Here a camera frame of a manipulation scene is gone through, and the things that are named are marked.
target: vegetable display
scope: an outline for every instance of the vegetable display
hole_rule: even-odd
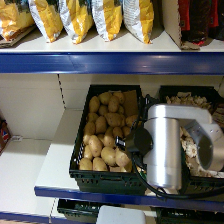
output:
[[[79,162],[80,170],[132,171],[132,164],[126,152],[115,146],[115,138],[125,138],[137,118],[137,114],[124,115],[124,102],[125,94],[121,91],[104,92],[90,99],[89,113],[83,129],[85,147],[83,158]]]

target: snack bag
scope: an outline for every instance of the snack bag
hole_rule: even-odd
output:
[[[212,0],[210,18],[209,18],[209,37],[215,38],[217,33],[218,22],[218,0]]]
[[[189,5],[190,0],[178,0],[181,31],[190,30]]]
[[[59,11],[64,28],[72,42],[81,43],[93,25],[90,2],[88,0],[59,0]]]
[[[120,31],[122,8],[119,0],[92,0],[93,20],[98,34],[105,40],[113,40]]]
[[[210,0],[190,0],[190,32],[189,41],[203,42],[208,37]]]
[[[6,41],[15,39],[33,24],[28,0],[0,0],[0,35]]]
[[[224,0],[218,1],[218,20],[219,27],[215,39],[224,40]]]
[[[124,24],[137,39],[151,43],[154,11],[151,0],[123,0]]]
[[[55,41],[63,24],[58,12],[58,0],[28,0],[33,19],[46,42]]]

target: yellow snack bag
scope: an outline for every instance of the yellow snack bag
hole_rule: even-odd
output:
[[[0,35],[6,41],[15,39],[33,24],[28,0],[0,0]]]
[[[123,0],[124,24],[137,39],[151,43],[154,10],[151,0]]]
[[[64,28],[75,44],[81,43],[93,25],[91,4],[87,0],[59,0]]]
[[[58,0],[28,0],[33,19],[46,42],[55,41],[63,24],[58,12]]]
[[[93,20],[98,34],[105,40],[113,40],[120,31],[122,5],[119,0],[92,0]]]

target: black basket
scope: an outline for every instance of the black basket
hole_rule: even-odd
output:
[[[156,208],[157,224],[221,224],[223,213]]]
[[[83,129],[86,124],[86,117],[89,110],[89,101],[93,96],[97,96],[107,91],[132,91],[136,90],[137,100],[142,96],[139,85],[91,85],[86,97],[86,102],[72,153],[69,174],[75,178],[81,191],[108,194],[132,194],[144,195],[146,187],[138,179],[135,173],[122,172],[99,172],[85,171],[78,169],[78,163],[83,153]]]
[[[218,102],[223,102],[223,98],[212,86],[161,86],[159,90],[159,99],[161,103],[166,102],[166,96],[177,96],[178,92],[191,93],[191,96],[206,97],[208,102],[212,103],[212,111],[216,108]]]
[[[212,103],[213,109],[215,109],[218,102],[223,100],[214,87],[210,86],[161,86],[159,90],[161,103],[166,103],[166,96],[176,96],[178,92],[191,92],[192,96],[206,97],[207,101]],[[180,194],[203,193],[218,189],[223,187],[223,185],[224,179],[221,178],[191,176],[185,162],[185,153],[182,149],[182,188],[179,190]],[[200,200],[224,201],[224,194]]]
[[[99,210],[102,205],[115,207],[121,206],[118,204],[59,199],[57,211],[64,214],[68,220],[96,223]]]

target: silver metal machine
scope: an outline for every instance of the silver metal machine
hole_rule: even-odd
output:
[[[181,188],[180,126],[195,141],[201,166],[220,171],[224,166],[224,136],[210,113],[198,107],[159,104],[148,110],[144,128],[150,133],[153,149],[143,159],[147,182],[153,186]]]

